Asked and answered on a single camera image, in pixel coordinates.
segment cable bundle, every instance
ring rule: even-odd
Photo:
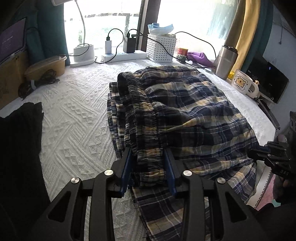
[[[56,78],[56,74],[56,71],[49,69],[40,77],[38,81],[31,80],[21,83],[18,88],[18,96],[24,100],[38,87],[59,82],[59,79]]]

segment white bedspread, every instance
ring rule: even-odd
[[[24,101],[18,98],[0,110],[0,116],[6,117],[25,102],[42,102],[44,119],[40,160],[50,200],[72,177],[93,178],[111,167],[116,156],[106,113],[109,83],[117,81],[121,72],[134,72],[155,65],[158,64],[149,60],[135,60],[66,67],[59,83],[42,86]],[[219,77],[205,70],[201,72],[247,118],[260,145],[273,140],[275,128],[255,102]],[[145,230],[129,192],[122,199],[113,199],[112,206],[116,240],[143,240]],[[88,205],[85,240],[88,240],[89,210]]]

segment laptop screen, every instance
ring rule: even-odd
[[[25,47],[25,24],[23,18],[0,34],[0,63]]]

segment black cable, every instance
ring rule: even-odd
[[[109,33],[108,33],[108,37],[109,37],[110,32],[111,32],[112,30],[114,30],[114,29],[117,29],[117,30],[119,30],[119,31],[122,33],[122,41],[121,41],[120,44],[119,44],[119,45],[121,45],[121,43],[122,43],[123,40],[124,40],[124,34],[123,34],[123,32],[122,32],[120,29],[118,29],[118,28],[113,28],[113,29],[111,29],[111,30],[109,31]],[[119,47],[119,45],[117,45],[115,55],[113,56],[112,59],[114,59],[115,56],[117,55],[117,48]],[[94,60],[94,62],[95,62],[96,64],[105,64],[105,63],[108,63],[108,62],[110,62],[110,61],[112,60],[112,59],[110,59],[110,60],[108,60],[108,61],[106,61],[106,62],[97,62],[97,61],[96,61],[97,58],[98,58],[98,57],[96,56],[96,59]]]
[[[39,29],[36,28],[36,27],[29,27],[29,28],[26,29],[26,31],[28,31],[30,29],[33,29],[33,28],[36,29],[38,31],[38,33],[39,33]],[[87,44],[87,45],[88,45],[87,50],[85,52],[83,52],[82,54],[78,54],[78,55],[54,54],[50,48],[48,48],[47,46],[45,46],[45,48],[47,48],[53,55],[56,55],[56,56],[78,57],[78,56],[81,56],[81,55],[85,54],[88,51],[90,45],[89,44]]]
[[[152,41],[154,41],[154,42],[159,43],[158,41],[156,41],[156,40],[154,40],[154,39],[151,39],[151,38],[149,38],[148,36],[142,34],[139,30],[137,30],[137,29],[135,29],[135,28],[132,28],[132,29],[130,29],[129,31],[131,31],[131,30],[136,30],[137,32],[139,32],[139,33],[141,34],[141,36],[144,36],[144,37],[146,37],[146,38],[148,38],[148,39],[150,39],[150,40],[152,40]],[[174,57],[173,55],[171,55],[171,54],[166,50],[165,46],[163,46],[161,43],[159,43],[159,44],[164,48],[164,50],[167,52],[167,54],[168,54],[169,56],[175,58],[176,60],[179,60],[178,58],[176,58],[176,57]],[[194,65],[192,65],[192,64],[189,64],[189,63],[186,63],[186,64],[188,64],[188,65],[190,65],[190,66],[192,66],[192,67],[194,67],[194,68],[196,68],[196,69],[210,68],[210,67],[196,67],[196,66],[194,66]]]
[[[119,28],[113,28],[113,29],[111,29],[110,31],[109,31],[109,33],[108,33],[108,37],[109,37],[109,34],[111,33],[111,31],[112,30],[114,30],[114,29],[117,29],[117,30],[119,30],[121,33],[122,33],[122,35],[123,35],[123,37],[124,37],[124,34],[123,34],[123,32],[119,29]]]
[[[281,40],[283,39],[283,26],[281,27]]]
[[[40,77],[38,81],[34,81],[35,87],[38,88],[42,85],[50,85],[59,82],[59,79],[56,78],[56,74],[56,71],[54,71],[53,69],[49,69]],[[18,96],[21,97],[23,100],[34,91],[31,83],[31,81],[26,81],[24,83],[21,83],[18,88]]]
[[[179,32],[176,32],[175,34],[177,34],[177,33],[186,33],[186,34],[189,34],[190,36],[192,36],[192,37],[194,37],[194,38],[196,38],[196,39],[199,39],[199,40],[201,40],[201,41],[203,41],[203,42],[206,42],[206,43],[208,43],[209,45],[211,45],[209,42],[207,42],[207,41],[205,41],[205,40],[203,40],[203,39],[200,39],[200,38],[198,38],[198,37],[195,37],[194,35],[192,35],[192,34],[190,34],[190,33],[187,33],[187,32],[184,32],[184,31],[179,31]],[[217,56],[216,56],[216,51],[215,51],[213,45],[211,45],[211,46],[212,46],[212,48],[213,48],[213,50],[214,50],[215,58],[217,58]]]

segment food container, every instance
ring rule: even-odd
[[[181,54],[187,57],[187,53],[188,53],[188,49],[178,48],[178,54]]]
[[[59,77],[65,73],[66,59],[66,56],[53,56],[38,63],[35,63],[25,71],[25,77],[27,81],[36,81],[39,80],[40,77],[49,69],[53,69],[54,71],[56,71],[56,77]]]

